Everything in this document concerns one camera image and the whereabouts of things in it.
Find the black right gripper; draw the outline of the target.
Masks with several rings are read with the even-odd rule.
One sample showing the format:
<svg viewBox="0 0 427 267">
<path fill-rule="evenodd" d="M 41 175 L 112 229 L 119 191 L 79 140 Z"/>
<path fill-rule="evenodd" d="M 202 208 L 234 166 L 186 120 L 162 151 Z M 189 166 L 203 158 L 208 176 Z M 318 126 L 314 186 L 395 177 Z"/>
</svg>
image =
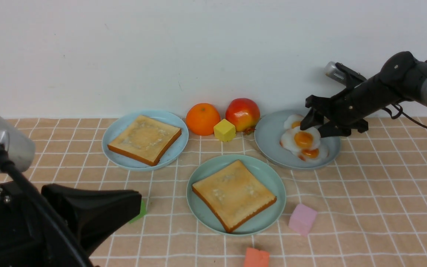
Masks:
<svg viewBox="0 0 427 267">
<path fill-rule="evenodd" d="M 323 98 L 311 95 L 306 99 L 310 108 L 302 119 L 300 130 L 318 127 L 321 138 L 349 137 L 351 128 L 364 127 L 361 120 L 402 98 L 398 85 L 404 72 L 380 72 L 354 88 Z"/>
</svg>

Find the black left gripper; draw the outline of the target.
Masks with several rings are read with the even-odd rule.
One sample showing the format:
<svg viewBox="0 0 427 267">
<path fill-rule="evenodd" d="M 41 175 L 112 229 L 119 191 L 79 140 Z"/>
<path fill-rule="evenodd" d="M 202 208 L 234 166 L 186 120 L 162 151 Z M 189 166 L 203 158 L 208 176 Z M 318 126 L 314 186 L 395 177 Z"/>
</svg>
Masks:
<svg viewBox="0 0 427 267">
<path fill-rule="evenodd" d="M 140 214 L 134 190 L 85 190 L 58 184 L 39 193 L 91 255 L 120 227 Z M 13 181 L 0 184 L 0 267 L 78 267 L 60 235 Z"/>
</svg>

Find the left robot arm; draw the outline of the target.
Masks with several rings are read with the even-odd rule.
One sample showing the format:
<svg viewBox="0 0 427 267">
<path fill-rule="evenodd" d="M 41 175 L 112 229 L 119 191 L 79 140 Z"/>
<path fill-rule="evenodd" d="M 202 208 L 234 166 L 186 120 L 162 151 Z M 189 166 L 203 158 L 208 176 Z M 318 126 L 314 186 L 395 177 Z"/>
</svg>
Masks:
<svg viewBox="0 0 427 267">
<path fill-rule="evenodd" d="M 58 184 L 41 191 L 24 176 L 34 142 L 0 116 L 0 267 L 92 267 L 90 255 L 141 212 L 133 190 L 90 191 Z"/>
</svg>

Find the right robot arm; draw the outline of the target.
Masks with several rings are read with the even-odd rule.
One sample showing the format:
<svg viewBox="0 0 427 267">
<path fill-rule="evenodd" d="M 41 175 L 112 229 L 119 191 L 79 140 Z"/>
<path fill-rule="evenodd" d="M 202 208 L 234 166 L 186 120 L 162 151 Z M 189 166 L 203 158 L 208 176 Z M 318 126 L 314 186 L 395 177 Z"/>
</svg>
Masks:
<svg viewBox="0 0 427 267">
<path fill-rule="evenodd" d="M 410 51 L 396 53 L 368 79 L 335 62 L 326 66 L 325 74 L 345 89 L 330 98 L 309 96 L 305 106 L 310 110 L 300 125 L 303 131 L 317 126 L 323 138 L 347 137 L 354 129 L 366 132 L 365 118 L 380 110 L 397 119 L 404 115 L 401 102 L 427 107 L 427 60 L 417 60 Z"/>
</svg>

